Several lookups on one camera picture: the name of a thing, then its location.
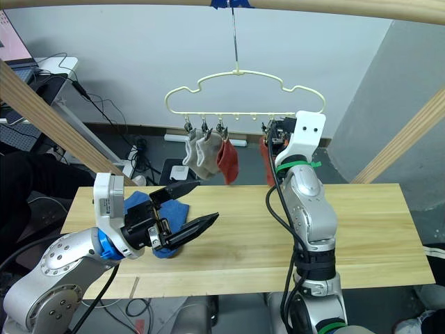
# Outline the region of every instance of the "red sock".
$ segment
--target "red sock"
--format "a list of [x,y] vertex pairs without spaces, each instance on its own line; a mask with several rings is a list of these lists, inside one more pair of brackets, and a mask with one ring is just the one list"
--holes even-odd
[[273,180],[272,170],[270,169],[269,164],[269,152],[267,146],[264,144],[264,137],[259,139],[259,151],[261,152],[261,156],[263,157],[264,167],[266,168],[266,180],[269,186],[273,186],[275,181]]
[[222,143],[216,163],[224,175],[225,184],[231,184],[238,176],[239,166],[238,152],[229,140]]

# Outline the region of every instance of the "gray sock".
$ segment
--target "gray sock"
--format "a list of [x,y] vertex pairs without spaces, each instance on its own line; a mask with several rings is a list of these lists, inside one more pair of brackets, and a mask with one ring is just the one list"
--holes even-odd
[[187,136],[186,139],[187,156],[182,161],[182,164],[184,166],[188,166],[189,168],[191,168],[200,179],[208,180],[213,175],[205,167],[198,167],[196,164],[197,162],[196,141],[202,138],[202,131],[199,129],[194,129],[193,131],[195,131],[194,136],[192,136],[193,139],[190,140],[190,137]]
[[223,138],[216,132],[212,132],[208,140],[198,139],[196,142],[197,166],[205,167],[212,174],[219,173],[216,157],[222,144]]

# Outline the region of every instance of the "laptop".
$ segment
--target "laptop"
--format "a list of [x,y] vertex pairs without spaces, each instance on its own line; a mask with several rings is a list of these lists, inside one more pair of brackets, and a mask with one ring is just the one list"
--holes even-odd
[[0,59],[26,84],[38,66],[3,10],[0,10]]

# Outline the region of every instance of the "computer monitor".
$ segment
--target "computer monitor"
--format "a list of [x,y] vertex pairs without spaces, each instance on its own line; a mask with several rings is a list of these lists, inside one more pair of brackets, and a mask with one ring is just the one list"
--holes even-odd
[[0,10],[0,59],[12,68],[37,65],[2,10]]

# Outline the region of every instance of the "white plastic hanger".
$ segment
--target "white plastic hanger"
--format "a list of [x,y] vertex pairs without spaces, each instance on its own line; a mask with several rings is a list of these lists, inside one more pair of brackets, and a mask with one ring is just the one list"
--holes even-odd
[[169,99],[170,96],[181,91],[181,90],[187,90],[190,93],[198,93],[202,90],[202,83],[206,80],[210,80],[213,78],[217,78],[217,77],[226,77],[226,76],[230,76],[230,75],[245,75],[245,74],[251,74],[251,75],[259,75],[261,77],[267,77],[270,79],[274,79],[276,81],[278,81],[280,83],[280,88],[281,90],[283,90],[284,92],[287,93],[292,93],[295,90],[301,89],[301,90],[306,90],[308,92],[311,92],[313,94],[316,94],[322,101],[323,101],[323,106],[321,107],[321,109],[319,111],[316,111],[317,113],[322,113],[323,110],[325,109],[326,106],[326,99],[324,98],[324,96],[318,92],[315,89],[309,88],[309,87],[305,87],[305,86],[294,86],[292,88],[286,88],[284,87],[284,82],[281,78],[276,77],[275,75],[272,74],[268,74],[268,73],[263,73],[263,72],[257,72],[257,71],[250,71],[250,70],[240,70],[239,69],[239,64],[238,64],[238,48],[236,46],[236,27],[235,27],[235,15],[234,15],[234,9],[232,8],[232,21],[233,21],[233,30],[234,30],[234,46],[235,46],[235,59],[236,59],[236,66],[235,66],[235,70],[230,71],[230,72],[222,72],[222,73],[216,73],[216,74],[212,74],[212,75],[208,75],[206,77],[203,77],[201,79],[199,79],[197,81],[197,89],[193,90],[187,86],[181,86],[178,87],[174,90],[171,90],[170,92],[167,93],[167,95],[165,96],[165,106],[167,107],[167,109],[172,112],[172,113],[176,113],[179,115],[185,115],[186,117],[188,115],[201,115],[203,118],[205,118],[205,115],[217,115],[217,116],[223,116],[223,115],[233,115],[236,117],[236,119],[238,119],[238,116],[252,116],[254,120],[256,120],[256,117],[258,115],[268,115],[271,118],[273,118],[273,116],[294,116],[295,112],[287,112],[287,113],[221,113],[221,112],[209,112],[209,111],[175,111],[170,107],[169,104]]

